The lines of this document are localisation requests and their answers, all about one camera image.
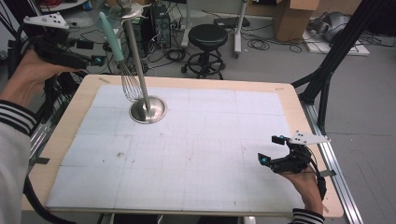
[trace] sleeve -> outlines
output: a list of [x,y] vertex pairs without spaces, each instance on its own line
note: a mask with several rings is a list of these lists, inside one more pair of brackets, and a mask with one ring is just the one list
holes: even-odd
[[290,224],[323,224],[324,217],[318,213],[294,208],[293,209],[293,221]]
[[0,223],[21,223],[21,196],[27,175],[35,115],[0,100]]

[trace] striped cuff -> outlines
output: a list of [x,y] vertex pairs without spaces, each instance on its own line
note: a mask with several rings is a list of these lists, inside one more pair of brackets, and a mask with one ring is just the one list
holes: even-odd
[[0,122],[25,134],[29,134],[36,123],[32,111],[4,100],[0,100]]
[[300,223],[300,224],[323,224],[324,217],[318,213],[294,208],[293,209],[293,222],[292,223]]

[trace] teal whisk handle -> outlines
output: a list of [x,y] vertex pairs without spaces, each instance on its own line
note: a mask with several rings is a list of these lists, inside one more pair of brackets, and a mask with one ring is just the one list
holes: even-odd
[[117,37],[114,34],[113,27],[111,27],[108,22],[105,13],[99,13],[100,19],[102,19],[103,31],[105,32],[105,36],[107,38],[108,44],[110,44],[111,49],[113,50],[114,57],[116,62],[123,61],[123,55],[120,49],[119,44],[117,43]]

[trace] whisk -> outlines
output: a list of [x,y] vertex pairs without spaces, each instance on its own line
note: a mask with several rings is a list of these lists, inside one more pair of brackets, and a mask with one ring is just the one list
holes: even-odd
[[131,102],[143,98],[143,93],[139,82],[136,80],[136,78],[134,78],[134,75],[125,64],[124,57],[122,55],[120,46],[117,43],[117,38],[114,34],[113,28],[111,27],[106,15],[103,12],[100,12],[99,16],[102,19],[103,30],[105,32],[107,41],[113,50],[115,61],[120,67],[122,90],[125,94],[125,97]]

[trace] person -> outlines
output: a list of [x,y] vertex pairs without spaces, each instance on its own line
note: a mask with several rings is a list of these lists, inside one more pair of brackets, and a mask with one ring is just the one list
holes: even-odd
[[21,223],[21,196],[28,171],[35,114],[26,107],[44,81],[77,69],[46,63],[29,49],[0,92],[0,223]]
[[[0,224],[21,223],[21,196],[27,175],[30,137],[35,114],[26,107],[44,81],[61,72],[77,69],[46,63],[29,49],[0,92]],[[315,173],[307,168],[300,174],[281,174],[301,194],[304,209],[293,209],[292,223],[323,223],[323,205]]]

